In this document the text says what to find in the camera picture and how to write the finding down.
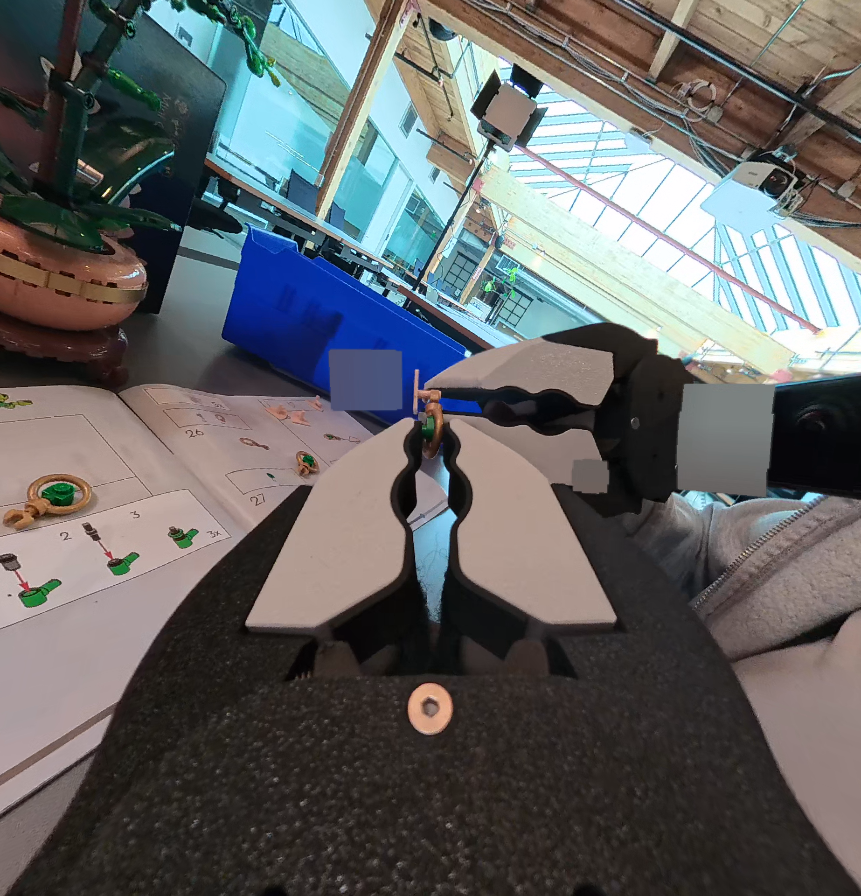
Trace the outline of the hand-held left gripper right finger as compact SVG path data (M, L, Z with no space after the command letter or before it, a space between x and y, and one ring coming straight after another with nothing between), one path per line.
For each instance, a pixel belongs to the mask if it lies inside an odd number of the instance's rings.
M545 633L611 630L617 617L556 485L481 432L480 418L447 424L448 498L457 516L450 558L465 584Z

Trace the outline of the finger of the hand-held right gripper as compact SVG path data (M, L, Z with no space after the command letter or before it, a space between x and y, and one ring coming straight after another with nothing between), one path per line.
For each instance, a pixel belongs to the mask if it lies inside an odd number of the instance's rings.
M425 387L442 398L479 405L555 392L596 407L614 378L612 353L537 338L465 357L431 377Z
M552 485L608 490L610 473L593 435L595 411L563 402L489 402L480 430L535 466Z

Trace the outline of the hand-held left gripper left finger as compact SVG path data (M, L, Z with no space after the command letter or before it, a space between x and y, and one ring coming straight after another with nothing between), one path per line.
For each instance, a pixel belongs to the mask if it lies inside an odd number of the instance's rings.
M401 420L322 473L246 619L254 632L317 634L409 566L415 421Z

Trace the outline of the background office desk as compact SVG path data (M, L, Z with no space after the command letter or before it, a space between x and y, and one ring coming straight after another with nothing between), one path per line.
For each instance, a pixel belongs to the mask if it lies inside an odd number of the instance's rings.
M326 237L334 239L341 246L345 246L351 255L357 256L366 262L366 264L362 265L363 267L367 266L376 272L382 272L388 277L395 275L395 269L391 263L365 249L361 243L351 239L344 230L339 230L324 219L317 218L316 215L289 202L283 196L266 193L251 178L247 179L244 175L237 176L234 174L231 169L226 168L211 153L206 156L204 164L218 178L222 178L224 181L228 181L240 188L247 195L254 197L259 203L286 214L290 218L297 219L302 225L302 230L307 229L313 235L321 232Z
M453 340L462 344L472 353L503 348L504 346L522 342L521 338L508 335L490 325L478 321L467 312L456 312L449 308L426 300L407 286L397 285L398 293L403 297L403 308L418 310L431 325L447 333Z

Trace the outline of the instruction booklet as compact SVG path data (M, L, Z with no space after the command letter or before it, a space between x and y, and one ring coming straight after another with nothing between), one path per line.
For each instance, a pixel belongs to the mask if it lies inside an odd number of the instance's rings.
M287 499L297 518L322 473L373 435L347 413L305 410L308 434L269 423L265 399L174 386L0 391L0 813L103 739L166 623L223 557ZM412 551L414 526L411 530ZM257 596L281 547L248 547L233 584ZM363 663L421 624L414 556L393 586L317 634ZM247 619L257 597L244 598Z

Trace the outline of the blue plastic bin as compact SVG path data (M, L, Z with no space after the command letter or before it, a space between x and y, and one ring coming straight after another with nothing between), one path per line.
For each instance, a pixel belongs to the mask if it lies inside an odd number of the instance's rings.
M465 347L322 258L248 229L223 338L332 398L332 408L387 423L413 414L422 382L459 363Z

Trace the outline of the studio light on stand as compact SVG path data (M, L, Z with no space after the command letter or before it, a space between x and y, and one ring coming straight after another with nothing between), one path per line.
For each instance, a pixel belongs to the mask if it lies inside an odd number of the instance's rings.
M445 140L430 138L433 146L454 156L458 164L457 176L466 168L465 183L457 207L451 213L445 228L429 254L427 261L418 262L409 274L411 287L430 284L430 275L439 265L443 250L456 242L458 231L464 223L476 198L475 186L494 150L510 151L515 146L525 148L535 129L544 118L547 108L537 103L541 82L520 67L513 68L512 77L503 81L492 73L477 94L469 110L477 120L476 131L481 137L478 156L460 144L447 144Z

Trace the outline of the white ceiling projector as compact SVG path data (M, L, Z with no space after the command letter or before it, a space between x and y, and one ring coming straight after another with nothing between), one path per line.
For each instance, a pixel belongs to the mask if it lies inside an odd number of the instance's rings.
M744 238L770 230L805 201L805 178L783 154L758 152L738 163L701 203L701 210Z

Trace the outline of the black office chair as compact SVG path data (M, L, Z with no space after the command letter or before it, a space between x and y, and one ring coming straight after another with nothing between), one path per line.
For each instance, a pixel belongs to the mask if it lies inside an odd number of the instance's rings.
M192 230L207 231L219 237L222 237L224 233L241 234L243 224L237 218L227 213L223 204L214 207L204 200L203 195L210 179L211 174L209 172L201 175L195 190L195 196L191 202L186 227Z

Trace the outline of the black cardboard box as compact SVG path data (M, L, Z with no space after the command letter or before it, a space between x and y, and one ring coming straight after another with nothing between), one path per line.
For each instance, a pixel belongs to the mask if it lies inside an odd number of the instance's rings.
M41 58L54 62L63 2L0 1L0 86L41 103L46 75ZM87 8L79 33L79 53L93 48L103 24ZM132 207L153 210L176 224L186 224L195 189L225 93L214 74L174 34L147 12L136 17L137 35L123 40L110 63L161 99L161 111L124 97L109 84L97 92L99 115L108 120L138 117L156 122L173 139L175 155L162 172L148 176ZM0 105L0 144L23 174L39 158L41 134L20 115ZM129 245L146 263L148 287L138 312L158 315L180 247L181 234L135 229Z

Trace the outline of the brick orchid plant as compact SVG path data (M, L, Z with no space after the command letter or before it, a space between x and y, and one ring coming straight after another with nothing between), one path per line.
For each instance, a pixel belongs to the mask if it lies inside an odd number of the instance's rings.
M174 155L174 142L147 120L100 124L89 132L102 83L156 114L163 100L111 65L123 40L136 37L136 18L152 2L89 2L103 30L95 46L78 53L83 2L65 2L58 59L47 74L40 105L0 87L0 105L40 131L35 176L28 179L0 145L0 217L31 234L83 252L108 253L105 233L136 227L180 232L155 211L127 208L123 199Z

